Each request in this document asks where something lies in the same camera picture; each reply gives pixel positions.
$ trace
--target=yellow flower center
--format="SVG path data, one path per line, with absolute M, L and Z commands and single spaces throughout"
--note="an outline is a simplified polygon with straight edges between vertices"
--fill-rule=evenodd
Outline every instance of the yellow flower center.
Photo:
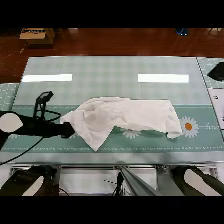
M 185 128 L 187 129 L 187 130 L 192 130 L 192 124 L 190 124 L 190 123 L 186 123 L 185 124 Z

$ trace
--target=wooden floor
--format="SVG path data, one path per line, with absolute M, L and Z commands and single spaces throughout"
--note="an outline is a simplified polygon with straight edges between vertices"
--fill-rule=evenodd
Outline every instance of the wooden floor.
M 149 55 L 224 58 L 224 29 L 80 28 L 57 33 L 51 48 L 31 49 L 19 39 L 20 29 L 0 33 L 0 83 L 19 82 L 31 56 Z

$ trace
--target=table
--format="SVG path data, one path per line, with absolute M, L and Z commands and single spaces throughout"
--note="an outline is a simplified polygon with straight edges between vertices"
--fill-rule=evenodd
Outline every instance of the table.
M 189 83 L 138 83 L 139 73 L 188 74 Z M 72 74 L 70 82 L 21 82 L 12 110 L 32 116 L 35 99 L 44 91 L 54 96 L 50 110 L 62 115 L 92 97 L 169 99 L 183 127 L 192 122 L 198 132 L 168 139 L 159 132 L 131 132 L 114 128 L 94 152 L 73 135 L 70 139 L 44 139 L 18 163 L 61 164 L 173 164 L 224 161 L 223 138 L 194 57 L 66 56 L 31 57 L 26 75 Z M 0 152 L 5 161 L 32 146 L 39 137 L 11 135 Z

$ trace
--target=black cable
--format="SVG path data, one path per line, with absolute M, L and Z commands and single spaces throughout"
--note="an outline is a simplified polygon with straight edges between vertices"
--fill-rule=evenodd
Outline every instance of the black cable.
M 38 140 L 34 145 L 32 145 L 29 149 L 27 149 L 27 150 L 24 151 L 23 153 L 19 154 L 18 156 L 14 157 L 14 158 L 12 158 L 12 159 L 9 159 L 9 160 L 7 160 L 7 161 L 5 161 L 5 162 L 0 163 L 0 166 L 4 165 L 4 164 L 6 164 L 6 163 L 9 163 L 9 162 L 13 161 L 14 159 L 17 159 L 17 158 L 19 158 L 20 156 L 24 155 L 25 153 L 27 153 L 28 151 L 30 151 L 33 147 L 35 147 L 38 143 L 40 143 L 43 139 L 44 139 L 44 137 L 42 137 L 42 138 L 41 138 L 40 140 Z
M 64 189 L 62 189 L 62 188 L 58 188 L 60 191 L 63 191 L 67 196 L 70 196 Z

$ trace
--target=white cloth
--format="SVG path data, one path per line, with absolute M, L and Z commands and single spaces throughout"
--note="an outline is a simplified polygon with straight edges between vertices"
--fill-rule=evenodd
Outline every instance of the white cloth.
M 119 97 L 93 98 L 61 117 L 94 150 L 104 143 L 114 126 L 130 130 L 182 135 L 180 121 L 169 100 L 131 100 Z

